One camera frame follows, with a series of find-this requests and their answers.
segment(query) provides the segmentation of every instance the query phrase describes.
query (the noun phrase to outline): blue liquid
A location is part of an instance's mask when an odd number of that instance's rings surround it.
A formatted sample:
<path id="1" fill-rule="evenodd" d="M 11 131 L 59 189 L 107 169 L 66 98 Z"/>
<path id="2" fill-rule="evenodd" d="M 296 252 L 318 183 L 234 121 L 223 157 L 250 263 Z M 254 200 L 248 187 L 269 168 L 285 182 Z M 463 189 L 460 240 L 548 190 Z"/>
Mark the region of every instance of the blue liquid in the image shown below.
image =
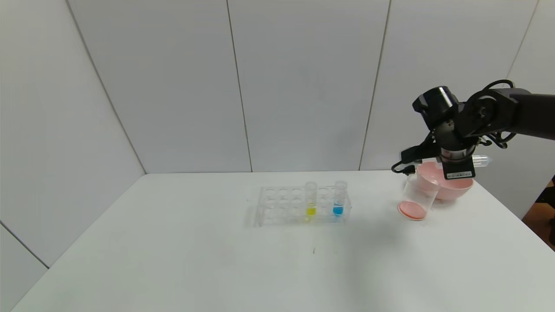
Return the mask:
<path id="1" fill-rule="evenodd" d="M 343 214 L 343 206 L 334 206 L 334 214 L 335 215 L 342 215 Z"/>

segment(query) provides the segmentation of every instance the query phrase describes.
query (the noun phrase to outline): test tube rack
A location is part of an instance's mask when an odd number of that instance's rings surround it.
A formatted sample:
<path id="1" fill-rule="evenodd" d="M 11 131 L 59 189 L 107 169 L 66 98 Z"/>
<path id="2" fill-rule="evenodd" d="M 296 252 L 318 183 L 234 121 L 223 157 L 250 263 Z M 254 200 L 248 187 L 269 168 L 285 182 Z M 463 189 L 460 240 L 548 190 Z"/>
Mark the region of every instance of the test tube rack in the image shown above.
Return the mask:
<path id="1" fill-rule="evenodd" d="M 307 215 L 305 187 L 262 187 L 255 213 L 255 226 L 280 224 L 345 223 L 351 212 L 349 194 L 345 194 L 343 213 L 335 215 L 332 186 L 318 186 L 316 214 Z"/>

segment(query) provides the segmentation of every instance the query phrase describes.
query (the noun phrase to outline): test tube with yellow liquid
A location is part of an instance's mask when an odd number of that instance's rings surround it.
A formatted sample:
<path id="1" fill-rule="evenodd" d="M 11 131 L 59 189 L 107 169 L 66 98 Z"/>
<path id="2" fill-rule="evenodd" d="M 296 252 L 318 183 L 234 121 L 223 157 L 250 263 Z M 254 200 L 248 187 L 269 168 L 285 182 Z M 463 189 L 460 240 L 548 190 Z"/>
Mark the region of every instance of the test tube with yellow liquid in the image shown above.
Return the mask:
<path id="1" fill-rule="evenodd" d="M 309 181 L 305 184 L 306 215 L 316 214 L 316 192 L 318 186 L 315 182 Z"/>

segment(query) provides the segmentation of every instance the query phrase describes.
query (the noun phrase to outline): panel seam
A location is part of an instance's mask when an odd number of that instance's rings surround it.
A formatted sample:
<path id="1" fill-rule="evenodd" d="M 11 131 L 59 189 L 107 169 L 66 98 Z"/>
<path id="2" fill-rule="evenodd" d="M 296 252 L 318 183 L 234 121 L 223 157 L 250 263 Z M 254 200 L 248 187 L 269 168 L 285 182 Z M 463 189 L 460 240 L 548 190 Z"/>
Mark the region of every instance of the panel seam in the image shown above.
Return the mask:
<path id="1" fill-rule="evenodd" d="M 372 107 L 374 106 L 374 97 L 376 96 L 376 86 L 378 84 L 378 75 L 380 74 L 380 67 L 382 62 L 382 56 L 384 54 L 384 45 L 385 45 L 385 35 L 387 32 L 387 25 L 389 24 L 389 13 L 391 11 L 391 2 L 389 1 L 389 5 L 387 6 L 387 15 L 385 18 L 385 26 L 384 26 L 384 36 L 382 37 L 382 45 L 380 49 L 380 57 L 378 58 L 378 67 L 376 69 L 376 78 L 374 79 L 374 88 L 372 90 L 372 99 L 370 100 L 370 110 L 368 112 L 368 121 L 366 122 L 366 131 L 364 132 L 364 141 L 362 142 L 362 151 L 360 153 L 360 162 L 359 162 L 359 171 L 362 167 L 362 158 L 364 157 L 364 147 L 366 146 L 366 138 L 368 137 L 368 128 L 370 126 L 370 115 L 372 114 Z"/>
<path id="2" fill-rule="evenodd" d="M 25 245 L 25 243 L 19 237 L 17 237 L 16 234 L 12 230 L 10 230 L 9 227 L 7 227 L 6 224 L 2 220 L 0 220 L 0 225 L 2 227 L 4 227 L 6 229 L 6 231 L 8 231 L 8 233 L 10 233 L 10 235 L 13 236 L 16 239 L 16 241 L 18 241 L 21 244 L 21 246 L 25 247 L 25 249 L 27 249 L 27 251 L 30 254 L 32 254 L 33 257 L 35 257 L 35 259 L 37 259 L 47 269 L 50 269 L 50 267 L 47 266 L 46 263 L 41 258 L 39 258 L 39 256 L 37 256 L 37 254 L 34 253 L 27 245 Z"/>
<path id="3" fill-rule="evenodd" d="M 524 39 L 526 38 L 526 34 L 528 34 L 528 30 L 530 29 L 530 25 L 532 24 L 532 20 L 534 19 L 534 15 L 536 15 L 536 9 L 538 8 L 538 4 L 539 4 L 540 1 L 541 0 L 536 1 L 536 5 L 534 6 L 534 10 L 532 11 L 532 16 L 530 17 L 530 21 L 528 22 L 528 26 L 526 27 L 526 30 L 524 31 L 524 36 L 522 36 L 521 43 L 518 46 L 517 54 L 514 55 L 514 59 L 513 59 L 513 62 L 511 63 L 511 67 L 509 67 L 509 72 L 507 73 L 507 79 L 509 79 L 509 76 L 511 75 L 511 71 L 513 70 L 514 63 L 516 63 L 518 54 L 520 53 L 520 50 L 522 48 L 522 44 L 524 43 Z"/>
<path id="4" fill-rule="evenodd" d="M 79 27 L 79 24 L 77 23 L 77 19 L 75 18 L 75 14 L 73 13 L 73 9 L 71 8 L 71 5 L 69 5 L 69 0 L 65 0 L 65 4 L 68 7 L 69 14 L 71 15 L 71 18 L 73 20 L 73 24 L 75 25 L 75 27 L 77 29 L 77 32 L 79 33 L 79 37 L 81 38 L 81 42 L 83 43 L 83 47 L 85 48 L 85 52 L 87 53 L 87 57 L 89 58 L 89 61 L 93 66 L 93 69 L 94 69 L 95 74 L 97 75 L 98 81 L 100 81 L 100 85 L 102 86 L 102 90 L 104 90 L 104 94 L 106 95 L 106 98 L 108 99 L 108 103 L 110 103 L 110 107 L 112 108 L 112 112 L 114 113 L 116 119 L 118 120 L 119 126 L 122 128 L 123 133 L 125 134 L 125 137 L 127 138 L 127 142 L 129 142 L 129 145 L 131 146 L 131 149 L 133 150 L 133 153 L 135 153 L 135 157 L 137 158 L 137 161 L 139 162 L 139 165 L 143 169 L 143 174 L 146 174 L 147 171 L 144 169 L 143 162 L 141 162 L 141 160 L 139 158 L 139 154 L 137 154 L 137 150 L 135 149 L 135 146 L 133 145 L 133 142 L 131 142 L 131 139 L 129 138 L 129 135 L 127 134 L 127 131 L 125 130 L 125 127 L 123 127 L 122 120 L 119 118 L 118 112 L 115 110 L 114 103 L 112 103 L 112 99 L 110 98 L 110 95 L 108 94 L 108 90 L 106 90 L 106 86 L 104 85 L 104 82 L 102 81 L 102 78 L 100 77 L 100 74 L 98 73 L 97 66 L 96 66 L 96 64 L 94 64 L 93 57 L 90 54 L 89 47 L 87 47 L 87 43 L 85 42 L 85 38 L 83 37 L 83 33 L 81 32 L 81 28 Z"/>
<path id="5" fill-rule="evenodd" d="M 235 71 L 237 72 L 237 85 L 239 87 L 239 98 L 241 100 L 241 110 L 243 112 L 243 123 L 245 126 L 245 138 L 246 138 L 246 150 L 249 154 L 249 164 L 250 171 L 253 172 L 253 160 L 250 156 L 250 146 L 249 146 L 249 135 L 246 130 L 246 117 L 245 117 L 245 106 L 243 105 L 243 91 L 241 90 L 241 80 L 239 79 L 239 65 L 237 64 L 237 53 L 235 51 L 235 39 L 233 38 L 233 27 L 231 26 L 231 13 L 229 12 L 229 0 L 225 0 L 225 4 L 228 7 L 228 21 L 229 21 L 229 32 L 231 34 L 231 46 L 233 47 L 233 57 L 235 59 Z"/>

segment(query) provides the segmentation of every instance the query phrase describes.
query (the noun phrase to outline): clear plastic cup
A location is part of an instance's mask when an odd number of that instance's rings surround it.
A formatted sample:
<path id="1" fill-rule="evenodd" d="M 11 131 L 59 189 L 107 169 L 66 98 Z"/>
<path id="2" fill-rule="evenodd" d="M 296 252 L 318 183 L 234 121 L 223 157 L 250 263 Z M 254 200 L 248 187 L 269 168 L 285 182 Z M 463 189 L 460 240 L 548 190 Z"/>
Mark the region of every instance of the clear plastic cup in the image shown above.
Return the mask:
<path id="1" fill-rule="evenodd" d="M 439 190 L 438 181 L 411 174 L 407 178 L 402 200 L 397 208 L 402 215 L 411 220 L 424 220 Z"/>

